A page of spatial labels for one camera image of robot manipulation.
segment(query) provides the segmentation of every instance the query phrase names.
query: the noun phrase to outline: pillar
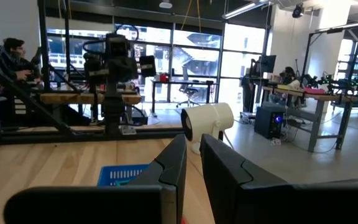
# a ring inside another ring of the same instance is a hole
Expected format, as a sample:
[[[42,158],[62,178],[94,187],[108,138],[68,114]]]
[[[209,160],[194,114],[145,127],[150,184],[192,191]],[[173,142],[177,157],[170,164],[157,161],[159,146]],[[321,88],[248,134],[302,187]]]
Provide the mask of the pillar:
[[[319,29],[341,26],[347,23],[351,2],[330,0],[319,13]],[[310,47],[310,65],[308,73],[321,77],[323,72],[334,74],[344,32],[322,34]]]
[[[301,72],[308,35],[317,29],[318,17],[309,13],[294,19],[292,11],[281,10],[275,5],[272,9],[271,25],[267,54],[277,55],[274,74],[279,74],[287,66],[296,71],[296,59]]]

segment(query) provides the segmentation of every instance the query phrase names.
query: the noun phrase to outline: glass wall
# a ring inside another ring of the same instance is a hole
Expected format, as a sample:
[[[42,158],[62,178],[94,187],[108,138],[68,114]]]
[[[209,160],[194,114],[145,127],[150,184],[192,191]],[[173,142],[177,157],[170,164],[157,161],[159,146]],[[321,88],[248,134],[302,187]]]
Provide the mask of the glass wall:
[[[264,45],[264,29],[226,24],[223,36],[217,33],[191,32],[187,30],[161,29],[156,27],[115,24],[117,33],[133,40],[135,59],[143,55],[154,55],[157,73],[172,73],[174,80],[211,80],[220,84],[213,85],[210,102],[217,99],[229,103],[237,114],[242,108],[242,88],[239,80],[250,67],[251,59],[258,59]],[[48,29],[50,63],[59,69],[66,67],[66,49],[64,30]],[[79,70],[83,69],[82,49],[84,42],[103,38],[110,30],[70,30],[71,63]],[[89,49],[103,51],[104,45],[89,45]],[[152,101],[152,80],[139,75],[132,80],[140,87],[144,102]],[[180,85],[157,85],[155,99],[157,102],[179,103],[187,100]],[[205,85],[193,86],[198,90],[191,100],[204,103],[207,97]]]
[[[231,106],[234,116],[242,111],[240,79],[247,73],[251,59],[258,59],[263,51],[265,29],[226,24],[224,31],[219,102]]]
[[[335,79],[341,79],[346,77],[347,71],[350,69],[350,63],[352,60],[351,55],[354,54],[356,42],[352,40],[344,39],[341,43],[341,49],[339,51],[337,72]],[[358,55],[356,64],[354,66],[354,73],[352,77],[358,77]]]

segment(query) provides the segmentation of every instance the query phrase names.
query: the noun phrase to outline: chair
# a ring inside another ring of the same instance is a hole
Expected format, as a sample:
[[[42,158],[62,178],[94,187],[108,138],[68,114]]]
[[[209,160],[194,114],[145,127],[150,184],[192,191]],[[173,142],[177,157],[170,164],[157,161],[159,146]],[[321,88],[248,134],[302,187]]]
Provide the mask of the chair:
[[[189,76],[187,74],[187,68],[182,67],[183,69],[183,80],[188,81],[189,80]],[[190,105],[200,105],[194,101],[191,101],[190,98],[195,94],[198,93],[198,89],[192,87],[192,84],[182,84],[179,88],[179,91],[186,94],[187,96],[187,100],[180,102],[177,104],[177,108],[182,104],[182,103],[186,103],[187,107],[190,107]]]

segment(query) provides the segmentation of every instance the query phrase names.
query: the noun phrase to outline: blue basket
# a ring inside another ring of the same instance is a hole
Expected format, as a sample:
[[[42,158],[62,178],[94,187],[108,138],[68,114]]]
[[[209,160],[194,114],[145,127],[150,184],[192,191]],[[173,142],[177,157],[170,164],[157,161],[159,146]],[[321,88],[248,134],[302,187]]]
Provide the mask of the blue basket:
[[[125,185],[148,167],[149,164],[102,167],[98,186]]]

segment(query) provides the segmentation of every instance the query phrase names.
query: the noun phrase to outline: red object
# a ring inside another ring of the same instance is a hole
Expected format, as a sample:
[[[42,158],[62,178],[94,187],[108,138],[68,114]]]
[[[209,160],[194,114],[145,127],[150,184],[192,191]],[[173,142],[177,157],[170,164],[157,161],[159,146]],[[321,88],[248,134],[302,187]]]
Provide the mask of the red object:
[[[313,89],[313,88],[309,88],[309,87],[305,87],[303,89],[306,93],[309,94],[316,94],[316,95],[324,95],[326,92],[322,89]]]
[[[161,81],[161,82],[167,82],[167,81],[169,81],[168,75],[161,75],[161,76],[160,76],[160,81]]]

